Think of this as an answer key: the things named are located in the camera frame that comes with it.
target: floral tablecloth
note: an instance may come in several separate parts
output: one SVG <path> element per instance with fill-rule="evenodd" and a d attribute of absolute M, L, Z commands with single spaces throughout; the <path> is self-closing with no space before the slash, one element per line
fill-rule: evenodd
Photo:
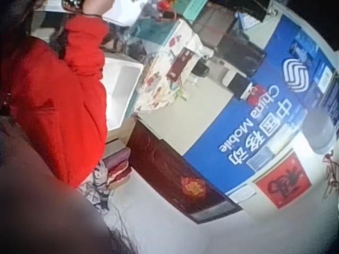
<path fill-rule="evenodd" d="M 171 105 L 198 60 L 213 54 L 184 20 L 143 19 L 130 33 L 127 54 L 145 65 L 137 86 L 135 113 Z"/>

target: person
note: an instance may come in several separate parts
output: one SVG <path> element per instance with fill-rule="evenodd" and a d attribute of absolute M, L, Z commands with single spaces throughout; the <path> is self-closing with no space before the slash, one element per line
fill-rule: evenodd
<path fill-rule="evenodd" d="M 108 26 L 98 16 L 113 2 L 84 2 L 83 14 L 65 25 L 66 53 L 59 59 L 24 31 L 25 18 L 41 0 L 1 1 L 0 108 L 18 122 L 52 173 L 74 188 L 104 151 L 106 93 L 99 47 Z"/>
<path fill-rule="evenodd" d="M 0 234 L 7 253 L 135 254 L 77 190 L 102 155 L 107 32 L 113 0 L 86 0 L 66 24 L 63 60 L 28 36 L 36 0 L 0 2 Z"/>

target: paper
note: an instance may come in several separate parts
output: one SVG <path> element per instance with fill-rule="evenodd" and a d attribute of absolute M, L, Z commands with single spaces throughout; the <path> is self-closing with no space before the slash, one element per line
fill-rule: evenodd
<path fill-rule="evenodd" d="M 103 19 L 120 26 L 132 26 L 138 19 L 148 0 L 115 0 L 113 7 L 103 15 Z M 65 12 L 61 0 L 47 0 L 40 11 Z"/>
<path fill-rule="evenodd" d="M 332 77 L 333 77 L 333 72 L 328 66 L 326 66 L 322 74 L 322 77 L 320 78 L 319 83 L 318 83 L 318 87 L 320 91 L 322 91 L 323 94 L 326 92 L 328 85 L 331 82 Z"/>
<path fill-rule="evenodd" d="M 228 193 L 228 197 L 236 204 L 239 204 L 242 201 L 245 201 L 255 195 L 255 190 L 248 184 L 240 185 L 236 190 Z"/>

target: white container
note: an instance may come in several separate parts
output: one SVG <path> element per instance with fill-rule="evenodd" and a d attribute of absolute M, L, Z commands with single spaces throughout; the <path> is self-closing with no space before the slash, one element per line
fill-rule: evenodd
<path fill-rule="evenodd" d="M 132 26 L 147 2 L 148 0 L 134 2 L 132 0 L 115 0 L 113 7 L 103 15 L 103 19 L 120 26 Z M 61 5 L 61 0 L 47 0 L 39 10 L 67 13 Z"/>
<path fill-rule="evenodd" d="M 316 154 L 325 155 L 333 149 L 335 128 L 324 110 L 309 111 L 302 122 L 302 132 Z"/>
<path fill-rule="evenodd" d="M 107 93 L 106 118 L 109 131 L 121 126 L 143 69 L 141 63 L 128 56 L 105 53 L 101 82 Z"/>

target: red ornament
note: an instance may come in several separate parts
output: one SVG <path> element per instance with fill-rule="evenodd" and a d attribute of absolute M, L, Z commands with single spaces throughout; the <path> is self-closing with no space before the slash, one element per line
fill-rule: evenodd
<path fill-rule="evenodd" d="M 158 10 L 169 11 L 170 9 L 171 9 L 171 5 L 169 2 L 161 1 L 158 3 Z"/>

